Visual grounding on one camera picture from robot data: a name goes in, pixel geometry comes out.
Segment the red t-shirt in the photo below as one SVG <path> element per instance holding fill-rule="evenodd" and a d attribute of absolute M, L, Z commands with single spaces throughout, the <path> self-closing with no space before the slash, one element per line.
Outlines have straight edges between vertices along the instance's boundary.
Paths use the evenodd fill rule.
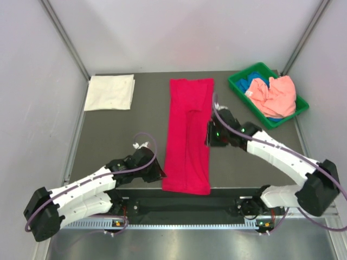
<path fill-rule="evenodd" d="M 213 79 L 170 80 L 164 191 L 210 194 L 210 150 L 205 138 L 212 114 L 213 92 Z"/>

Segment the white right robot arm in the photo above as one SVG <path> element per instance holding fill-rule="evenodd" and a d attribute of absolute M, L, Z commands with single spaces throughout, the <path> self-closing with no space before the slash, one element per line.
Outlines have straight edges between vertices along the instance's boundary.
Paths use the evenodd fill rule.
<path fill-rule="evenodd" d="M 253 200 L 254 210 L 264 215 L 275 207 L 299 207 L 320 217 L 340 194 L 336 165 L 318 162 L 277 142 L 262 128 L 240 124 L 227 109 L 215 107 L 208 122 L 206 144 L 210 147 L 238 147 L 263 159 L 293 181 L 293 185 L 264 185 Z"/>

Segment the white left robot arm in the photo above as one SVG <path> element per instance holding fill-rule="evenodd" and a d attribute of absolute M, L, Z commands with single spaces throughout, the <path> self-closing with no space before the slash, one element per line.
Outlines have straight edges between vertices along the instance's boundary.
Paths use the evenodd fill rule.
<path fill-rule="evenodd" d="M 123 213 L 124 200 L 117 188 L 141 178 L 146 183 L 166 178 L 156 154 L 146 146 L 132 155 L 111 160 L 96 172 L 71 184 L 37 189 L 26 208 L 25 231 L 37 242 L 53 237 L 68 224 L 93 215 Z"/>

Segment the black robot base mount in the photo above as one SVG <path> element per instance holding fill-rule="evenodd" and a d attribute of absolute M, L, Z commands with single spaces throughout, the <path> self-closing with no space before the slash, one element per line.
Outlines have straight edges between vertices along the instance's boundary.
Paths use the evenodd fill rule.
<path fill-rule="evenodd" d="M 113 206 L 108 214 L 139 225 L 243 224 L 284 210 L 260 205 L 255 188 L 213 188 L 200 196 L 163 191 L 158 188 L 125 188 L 109 191 Z"/>

